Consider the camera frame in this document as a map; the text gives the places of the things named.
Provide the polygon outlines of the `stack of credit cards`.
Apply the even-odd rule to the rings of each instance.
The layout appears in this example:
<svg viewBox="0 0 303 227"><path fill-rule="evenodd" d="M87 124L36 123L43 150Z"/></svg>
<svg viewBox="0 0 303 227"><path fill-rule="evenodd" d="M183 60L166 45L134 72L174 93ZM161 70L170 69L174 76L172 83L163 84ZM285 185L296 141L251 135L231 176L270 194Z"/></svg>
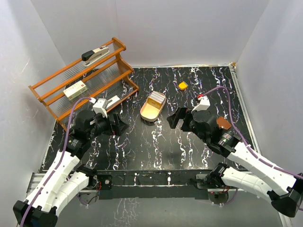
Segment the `stack of credit cards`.
<svg viewBox="0 0 303 227"><path fill-rule="evenodd" d="M163 104L166 101L165 95L160 92L156 92L156 91L151 92L151 94L149 95L149 98L151 98L152 100L154 100L160 104Z"/></svg>

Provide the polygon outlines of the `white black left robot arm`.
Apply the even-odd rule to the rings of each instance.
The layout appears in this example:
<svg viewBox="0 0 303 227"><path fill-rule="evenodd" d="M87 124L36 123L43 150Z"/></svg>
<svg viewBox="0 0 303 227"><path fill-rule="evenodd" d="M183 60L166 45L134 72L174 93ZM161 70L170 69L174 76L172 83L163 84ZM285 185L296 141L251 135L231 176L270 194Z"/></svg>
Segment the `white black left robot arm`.
<svg viewBox="0 0 303 227"><path fill-rule="evenodd" d="M17 201L13 212L21 227L54 227L67 204L84 189L98 183L96 169L78 165L91 146L91 140L102 135L120 136L128 124L117 113L103 116L90 110L80 111L74 125L66 132L63 149L37 187L24 201Z"/></svg>

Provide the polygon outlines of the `brown leather card holder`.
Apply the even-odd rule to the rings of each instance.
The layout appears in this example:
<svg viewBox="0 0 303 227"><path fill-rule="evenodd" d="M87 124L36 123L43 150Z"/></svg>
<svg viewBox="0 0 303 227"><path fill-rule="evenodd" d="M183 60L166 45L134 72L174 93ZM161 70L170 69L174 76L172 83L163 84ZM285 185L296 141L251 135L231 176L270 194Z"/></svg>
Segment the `brown leather card holder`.
<svg viewBox="0 0 303 227"><path fill-rule="evenodd" d="M231 124L222 116L220 116L219 118L217 118L216 120L218 127L219 128L223 128L225 130L228 130L231 128Z"/></svg>

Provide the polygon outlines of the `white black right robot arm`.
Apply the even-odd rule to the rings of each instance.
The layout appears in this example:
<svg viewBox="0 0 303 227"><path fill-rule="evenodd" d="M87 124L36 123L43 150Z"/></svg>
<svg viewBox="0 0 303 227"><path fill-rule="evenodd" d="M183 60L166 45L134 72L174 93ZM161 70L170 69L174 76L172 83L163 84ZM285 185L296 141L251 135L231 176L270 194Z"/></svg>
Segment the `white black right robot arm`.
<svg viewBox="0 0 303 227"><path fill-rule="evenodd" d="M226 164L218 164L210 173L211 184L243 189L267 200L281 214L296 216L303 201L302 174L292 174L256 153L223 117L216 118L207 110L178 108L167 118L171 129L176 128L179 120L183 120L182 131L194 133L212 152L252 173L243 174Z"/></svg>

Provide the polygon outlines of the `beige oval tray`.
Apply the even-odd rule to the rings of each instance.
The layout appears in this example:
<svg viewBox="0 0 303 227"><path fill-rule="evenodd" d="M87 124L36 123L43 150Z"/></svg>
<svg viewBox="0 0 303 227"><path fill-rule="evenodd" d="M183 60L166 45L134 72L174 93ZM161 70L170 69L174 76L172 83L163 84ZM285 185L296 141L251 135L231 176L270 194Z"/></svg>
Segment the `beige oval tray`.
<svg viewBox="0 0 303 227"><path fill-rule="evenodd" d="M141 118L148 122L154 122L158 119L160 113L162 112L166 101L163 104L160 104L151 98L146 99L144 105L140 109Z"/></svg>

